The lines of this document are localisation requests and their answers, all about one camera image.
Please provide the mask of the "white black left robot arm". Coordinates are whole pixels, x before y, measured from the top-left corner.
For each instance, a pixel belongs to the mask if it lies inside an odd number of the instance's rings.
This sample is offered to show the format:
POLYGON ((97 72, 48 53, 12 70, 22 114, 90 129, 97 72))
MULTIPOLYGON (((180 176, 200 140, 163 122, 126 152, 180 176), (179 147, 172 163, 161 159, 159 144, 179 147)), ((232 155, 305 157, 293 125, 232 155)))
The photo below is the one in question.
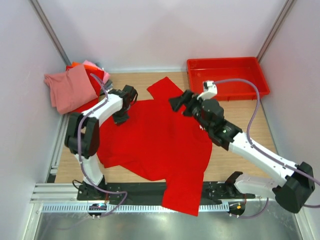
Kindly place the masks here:
POLYGON ((73 112, 68 120, 64 145, 79 162, 83 181, 78 187, 78 200, 101 200, 107 195, 107 184, 98 164, 100 126, 109 118, 115 124, 129 119, 128 110, 138 98, 137 90, 125 85, 111 89, 97 104, 83 112, 73 112))

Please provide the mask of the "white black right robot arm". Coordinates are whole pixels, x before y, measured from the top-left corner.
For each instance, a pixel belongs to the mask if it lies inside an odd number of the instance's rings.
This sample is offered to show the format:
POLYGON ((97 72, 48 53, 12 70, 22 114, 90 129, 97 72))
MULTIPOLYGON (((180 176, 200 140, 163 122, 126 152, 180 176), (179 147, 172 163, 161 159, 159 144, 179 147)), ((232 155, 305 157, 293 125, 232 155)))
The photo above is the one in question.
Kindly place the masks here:
POLYGON ((253 194, 275 200, 283 209, 297 214, 315 190, 313 168, 306 162, 297 164, 258 144, 224 117, 224 109, 214 99, 186 90, 169 99, 173 111, 185 106, 183 115, 193 117, 218 147, 250 161, 268 174, 267 178, 234 172, 227 180, 225 192, 231 198, 253 194))

